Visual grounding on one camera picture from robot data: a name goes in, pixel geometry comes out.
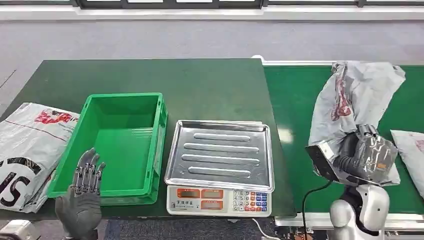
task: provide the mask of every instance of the green table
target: green table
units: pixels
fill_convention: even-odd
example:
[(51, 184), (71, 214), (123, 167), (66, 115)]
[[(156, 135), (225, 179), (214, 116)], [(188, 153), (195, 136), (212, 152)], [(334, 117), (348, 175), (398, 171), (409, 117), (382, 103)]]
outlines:
[[(275, 121), (289, 171), (296, 211), (302, 210), (304, 194), (324, 185), (327, 180), (316, 176), (304, 150), (308, 144), (312, 112), (318, 94), (331, 75), (331, 66), (266, 66), (265, 76)], [(424, 133), (424, 66), (402, 66), (406, 81), (393, 98), (379, 123), (378, 131), (392, 140), (390, 129)], [(388, 186), (390, 213), (424, 214), (424, 201), (415, 189), (406, 166), (396, 159), (400, 185)], [(306, 212), (327, 213), (331, 203), (343, 192), (341, 184), (309, 195)]]
[[(259, 59), (48, 60), (16, 96), (0, 120), (23, 102), (79, 113), (90, 94), (161, 92), (168, 109), (162, 177), (177, 120), (262, 121), (271, 129), (275, 191), (273, 216), (294, 216), (292, 191), (278, 138), (264, 69)], [(108, 217), (166, 217), (166, 185), (152, 205), (106, 206)], [(54, 218), (49, 199), (38, 215)], [(0, 218), (19, 218), (0, 211)]]
[[(25, 101), (79, 112), (87, 95), (92, 93), (162, 92), (169, 110), (165, 142), (169, 147), (170, 136), (172, 137), (175, 121), (179, 117), (262, 120), (272, 123), (272, 114), (269, 113), (270, 98), (284, 155), (284, 159), (279, 155), (280, 161), (276, 161), (274, 157), (276, 189), (272, 196), (272, 215), (290, 217), (300, 212), (302, 197), (307, 190), (326, 182), (312, 172), (312, 162), (304, 146), (308, 143), (315, 100), (331, 74), (330, 68), (263, 68), (260, 61), (252, 59), (44, 61), (0, 120)], [(378, 128), (389, 139), (389, 129), (424, 132), (424, 113), (418, 111), (422, 109), (420, 94), (424, 92), (424, 67), (402, 68), (406, 71), (406, 81), (394, 94)], [(263, 72), (269, 97), (264, 89)], [(166, 85), (158, 86), (155, 81), (166, 82)], [(200, 108), (190, 108), (193, 104)], [(275, 144), (277, 130), (272, 132), (274, 152), (279, 152), (279, 146)], [(423, 200), (405, 165), (400, 159), (396, 161), (396, 165), (401, 184), (386, 188), (390, 195), (390, 212), (424, 214)], [(154, 205), (105, 207), (103, 211), (107, 217), (167, 216), (165, 185), (162, 183), (160, 187), (162, 191)], [(306, 205), (307, 212), (328, 212), (331, 202), (342, 191), (341, 185), (333, 184), (326, 190), (311, 194)], [(52, 207), (53, 201), (49, 200), (34, 218), (54, 217)], [(0, 218), (3, 219), (19, 216), (20, 214), (14, 212), (0, 212)]]

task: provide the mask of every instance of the green bin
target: green bin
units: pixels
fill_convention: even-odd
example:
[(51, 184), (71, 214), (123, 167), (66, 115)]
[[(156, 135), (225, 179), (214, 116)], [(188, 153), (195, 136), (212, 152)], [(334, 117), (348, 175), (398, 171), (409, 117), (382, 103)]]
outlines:
[(158, 199), (168, 112), (162, 93), (94, 94), (87, 98), (48, 197), (63, 195), (80, 156), (95, 147), (105, 162), (101, 204), (142, 205)]

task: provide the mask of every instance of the stainless steel tray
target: stainless steel tray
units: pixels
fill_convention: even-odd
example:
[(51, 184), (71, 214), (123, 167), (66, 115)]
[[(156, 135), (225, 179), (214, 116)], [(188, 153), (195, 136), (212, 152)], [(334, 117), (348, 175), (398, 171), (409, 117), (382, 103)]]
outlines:
[(270, 128), (265, 124), (179, 120), (165, 182), (271, 193), (272, 155)]

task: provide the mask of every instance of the gray robotic hand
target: gray robotic hand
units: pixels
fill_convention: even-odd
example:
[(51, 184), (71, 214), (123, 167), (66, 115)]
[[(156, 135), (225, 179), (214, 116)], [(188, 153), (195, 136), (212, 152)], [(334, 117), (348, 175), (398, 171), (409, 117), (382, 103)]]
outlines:
[(102, 219), (100, 186), (106, 166), (102, 162), (96, 169), (99, 158), (94, 148), (86, 151), (78, 161), (67, 193), (56, 198), (55, 212), (67, 232), (67, 239), (97, 239), (95, 228)]

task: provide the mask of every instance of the white wall trim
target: white wall trim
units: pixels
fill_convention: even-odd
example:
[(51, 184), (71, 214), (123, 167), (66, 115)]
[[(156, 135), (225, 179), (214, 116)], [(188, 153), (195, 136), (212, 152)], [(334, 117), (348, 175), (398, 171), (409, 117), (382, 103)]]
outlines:
[(80, 9), (72, 6), (0, 6), (8, 20), (424, 20), (424, 6), (268, 6), (262, 9)]

